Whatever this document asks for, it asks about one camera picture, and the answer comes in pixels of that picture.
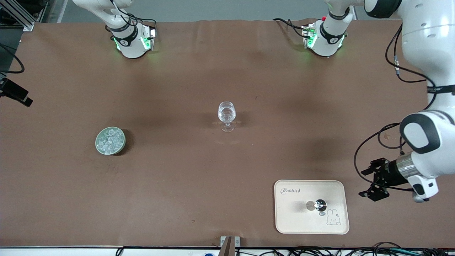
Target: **gray floor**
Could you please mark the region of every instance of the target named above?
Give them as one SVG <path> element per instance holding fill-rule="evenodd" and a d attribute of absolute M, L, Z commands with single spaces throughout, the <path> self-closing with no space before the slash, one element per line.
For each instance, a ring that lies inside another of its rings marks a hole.
<path fill-rule="evenodd" d="M 323 0 L 135 0 L 128 12 L 158 22 L 198 20 L 301 20 L 327 15 Z M 359 19 L 369 19 L 356 7 Z M 62 22 L 101 22 L 92 13 L 68 1 Z"/>

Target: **table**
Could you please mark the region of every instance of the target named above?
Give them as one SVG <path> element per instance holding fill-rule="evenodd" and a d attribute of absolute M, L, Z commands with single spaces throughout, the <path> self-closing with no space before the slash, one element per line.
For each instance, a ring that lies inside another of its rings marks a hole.
<path fill-rule="evenodd" d="M 399 191 L 358 196 L 369 185 L 353 169 L 357 146 L 426 105 L 424 84 L 399 82 L 384 60 L 398 27 L 354 21 L 325 58 L 273 21 L 159 23 L 156 51 L 131 60 L 101 24 L 37 24 L 18 49 L 25 72 L 9 76 L 34 102 L 0 100 L 0 245 L 210 246 L 236 235 L 243 246 L 455 247 L 455 176 L 424 204 Z M 238 112 L 232 133 L 217 119 L 225 100 Z M 108 126 L 126 133 L 120 156 L 95 149 Z M 359 166 L 397 155 L 373 141 Z M 350 231 L 278 233 L 279 179 L 342 182 Z"/>

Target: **metal bracket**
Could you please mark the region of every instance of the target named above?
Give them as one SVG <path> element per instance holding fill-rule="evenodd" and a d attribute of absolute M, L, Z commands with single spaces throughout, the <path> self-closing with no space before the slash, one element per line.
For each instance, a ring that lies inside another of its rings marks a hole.
<path fill-rule="evenodd" d="M 0 6 L 2 6 L 9 15 L 13 16 L 17 22 L 24 26 L 25 32 L 33 30 L 33 26 L 37 20 L 16 0 L 0 0 Z"/>
<path fill-rule="evenodd" d="M 316 33 L 316 23 L 311 23 L 308 24 L 307 26 L 302 26 L 302 35 L 310 37 L 309 39 L 305 37 L 303 38 L 304 48 L 305 49 L 307 49 L 308 47 L 312 48 L 318 36 Z"/>
<path fill-rule="evenodd" d="M 226 240 L 226 237 L 228 237 L 228 236 L 221 236 L 220 237 L 220 246 L 223 246 L 223 243 Z M 234 244 L 235 244 L 235 247 L 239 247 L 240 246 L 240 237 L 239 236 L 234 236 Z"/>

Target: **glass base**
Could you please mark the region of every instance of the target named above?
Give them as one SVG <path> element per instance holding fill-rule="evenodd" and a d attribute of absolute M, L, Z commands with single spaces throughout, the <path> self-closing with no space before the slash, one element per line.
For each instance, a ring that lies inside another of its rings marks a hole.
<path fill-rule="evenodd" d="M 226 133 L 230 133 L 231 131 L 234 130 L 234 128 L 235 128 L 235 125 L 232 123 L 230 125 L 226 125 L 225 123 L 223 123 L 221 125 L 221 130 L 223 130 Z"/>

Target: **green led light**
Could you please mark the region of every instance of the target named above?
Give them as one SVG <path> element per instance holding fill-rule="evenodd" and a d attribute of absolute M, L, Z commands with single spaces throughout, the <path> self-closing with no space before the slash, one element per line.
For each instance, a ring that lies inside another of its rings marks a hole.
<path fill-rule="evenodd" d="M 344 39 L 344 36 L 340 39 L 340 44 L 338 45 L 338 48 L 341 47 L 342 43 L 343 43 L 343 39 Z"/>
<path fill-rule="evenodd" d="M 142 38 L 142 37 L 141 37 L 141 42 L 142 42 L 142 44 L 144 45 L 144 48 L 145 48 L 146 50 L 149 50 L 149 49 L 150 49 L 150 40 L 149 40 L 149 39 L 147 39 L 147 38 Z"/>
<path fill-rule="evenodd" d="M 118 45 L 117 39 L 114 38 L 114 42 L 115 42 L 115 44 L 117 45 L 117 50 L 120 51 L 120 46 Z"/>
<path fill-rule="evenodd" d="M 318 35 L 316 33 L 314 33 L 313 36 L 308 39 L 308 47 L 313 48 L 314 43 L 316 42 L 317 38 L 318 38 Z"/>

